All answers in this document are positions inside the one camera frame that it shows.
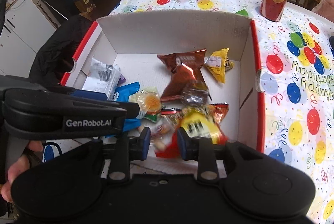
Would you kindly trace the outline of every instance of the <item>green balloon print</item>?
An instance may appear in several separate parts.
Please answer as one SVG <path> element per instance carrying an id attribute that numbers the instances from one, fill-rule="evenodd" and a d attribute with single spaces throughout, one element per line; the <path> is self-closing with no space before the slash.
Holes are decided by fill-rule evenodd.
<path id="1" fill-rule="evenodd" d="M 302 48 L 303 47 L 303 40 L 302 38 L 296 34 L 296 33 L 291 33 L 290 35 L 290 39 L 293 42 L 293 44 L 298 47 L 298 48 Z"/>
<path id="2" fill-rule="evenodd" d="M 248 17 L 248 12 L 244 9 L 236 12 L 235 14 L 239 14 L 239 15 L 243 15 L 243 16 Z"/>

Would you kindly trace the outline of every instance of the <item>cabinet handle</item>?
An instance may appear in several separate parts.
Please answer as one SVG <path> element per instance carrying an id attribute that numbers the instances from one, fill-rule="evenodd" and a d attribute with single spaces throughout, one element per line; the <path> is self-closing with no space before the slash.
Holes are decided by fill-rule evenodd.
<path id="1" fill-rule="evenodd" d="M 15 28 L 15 26 L 10 22 L 10 20 L 7 19 L 7 22 L 9 22 L 11 26 Z"/>
<path id="2" fill-rule="evenodd" d="M 7 26 L 4 25 L 4 27 L 7 29 L 7 31 L 8 31 L 9 33 L 12 33 L 12 32 L 7 28 Z"/>

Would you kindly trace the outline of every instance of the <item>yellow snack packet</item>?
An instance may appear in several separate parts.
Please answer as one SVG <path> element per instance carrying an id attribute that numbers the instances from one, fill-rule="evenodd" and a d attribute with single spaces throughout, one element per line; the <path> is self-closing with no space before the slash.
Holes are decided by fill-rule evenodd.
<path id="1" fill-rule="evenodd" d="M 225 83 L 225 73 L 234 67 L 234 62 L 228 59 L 228 50 L 229 48 L 226 48 L 214 52 L 205 63 L 205 66 L 220 83 Z"/>

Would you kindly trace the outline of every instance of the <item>barcode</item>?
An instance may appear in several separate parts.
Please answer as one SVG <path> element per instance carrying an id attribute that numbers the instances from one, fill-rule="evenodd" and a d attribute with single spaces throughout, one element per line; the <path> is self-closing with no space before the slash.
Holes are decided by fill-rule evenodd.
<path id="1" fill-rule="evenodd" d="M 99 74 L 100 77 L 100 81 L 103 82 L 109 82 L 111 75 L 113 74 L 113 71 L 109 70 L 109 71 L 98 71 L 97 72 Z"/>

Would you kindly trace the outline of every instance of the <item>red balloon print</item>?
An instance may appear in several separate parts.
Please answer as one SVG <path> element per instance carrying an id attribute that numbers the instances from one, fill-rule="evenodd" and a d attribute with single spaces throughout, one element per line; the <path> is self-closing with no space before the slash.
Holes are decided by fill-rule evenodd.
<path id="1" fill-rule="evenodd" d="M 320 33 L 319 29 L 313 23 L 310 23 L 310 27 L 315 33 L 317 33 L 317 34 Z"/>
<path id="2" fill-rule="evenodd" d="M 314 40 L 314 47 L 313 50 L 318 54 L 321 55 L 322 54 L 322 49 L 320 47 L 320 45 Z"/>
<path id="3" fill-rule="evenodd" d="M 315 64 L 316 57 L 309 47 L 304 48 L 304 53 L 311 64 Z"/>
<path id="4" fill-rule="evenodd" d="M 159 5 L 165 5 L 165 4 L 169 3 L 169 1 L 170 1 L 170 0 L 158 0 L 157 3 L 158 3 Z"/>
<path id="5" fill-rule="evenodd" d="M 316 135 L 319 132 L 320 117 L 315 108 L 312 108 L 307 114 L 307 127 L 311 135 Z"/>
<path id="6" fill-rule="evenodd" d="M 273 74 L 279 74 L 283 71 L 283 62 L 277 55 L 268 55 L 267 68 Z"/>

